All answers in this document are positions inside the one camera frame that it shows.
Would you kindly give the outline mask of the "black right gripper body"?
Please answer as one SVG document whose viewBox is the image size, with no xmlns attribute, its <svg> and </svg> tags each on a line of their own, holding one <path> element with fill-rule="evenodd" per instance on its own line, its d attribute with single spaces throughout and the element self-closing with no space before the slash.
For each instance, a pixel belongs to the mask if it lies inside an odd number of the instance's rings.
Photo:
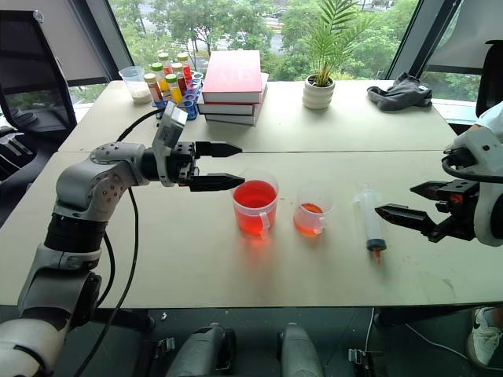
<svg viewBox="0 0 503 377">
<path fill-rule="evenodd" d="M 439 242 L 449 236 L 470 241 L 475 237 L 474 213 L 479 199 L 479 183 L 456 179 L 429 181 L 428 198 L 435 201 L 436 210 L 448 217 L 428 234 L 428 240 Z"/>
</svg>

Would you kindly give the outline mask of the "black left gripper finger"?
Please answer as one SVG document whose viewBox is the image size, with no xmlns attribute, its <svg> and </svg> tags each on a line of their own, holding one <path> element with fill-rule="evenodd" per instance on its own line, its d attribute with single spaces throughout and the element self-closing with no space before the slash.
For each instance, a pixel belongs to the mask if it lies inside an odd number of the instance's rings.
<svg viewBox="0 0 503 377">
<path fill-rule="evenodd" d="M 216 192 L 234 189 L 245 179 L 232 174 L 208 174 L 193 176 L 189 182 L 191 192 Z"/>
<path fill-rule="evenodd" d="M 202 156 L 210 156 L 214 158 L 226 158 L 242 153 L 242 149 L 236 145 L 227 142 L 210 142 L 196 141 L 195 142 L 195 157 L 199 159 Z"/>
</svg>

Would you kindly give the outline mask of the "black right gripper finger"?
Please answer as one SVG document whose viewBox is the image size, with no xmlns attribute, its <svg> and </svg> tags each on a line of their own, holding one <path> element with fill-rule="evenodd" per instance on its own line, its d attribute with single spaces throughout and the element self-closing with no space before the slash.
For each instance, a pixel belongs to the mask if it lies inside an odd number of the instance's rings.
<svg viewBox="0 0 503 377">
<path fill-rule="evenodd" d="M 424 236 L 436 227 L 425 211 L 410 209 L 407 206 L 387 204 L 376 207 L 375 212 L 391 224 L 417 230 Z"/>
<path fill-rule="evenodd" d="M 426 181 L 409 190 L 428 200 L 448 200 L 451 195 L 450 183 L 446 181 Z"/>
</svg>

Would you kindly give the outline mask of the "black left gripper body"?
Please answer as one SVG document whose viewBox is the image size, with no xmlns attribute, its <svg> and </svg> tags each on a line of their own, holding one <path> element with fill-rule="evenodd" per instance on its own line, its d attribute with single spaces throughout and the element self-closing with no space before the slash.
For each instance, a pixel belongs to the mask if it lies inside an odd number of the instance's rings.
<svg viewBox="0 0 503 377">
<path fill-rule="evenodd" d="M 196 143 L 181 142 L 172 151 L 172 181 L 182 186 L 190 186 L 197 175 Z"/>
</svg>

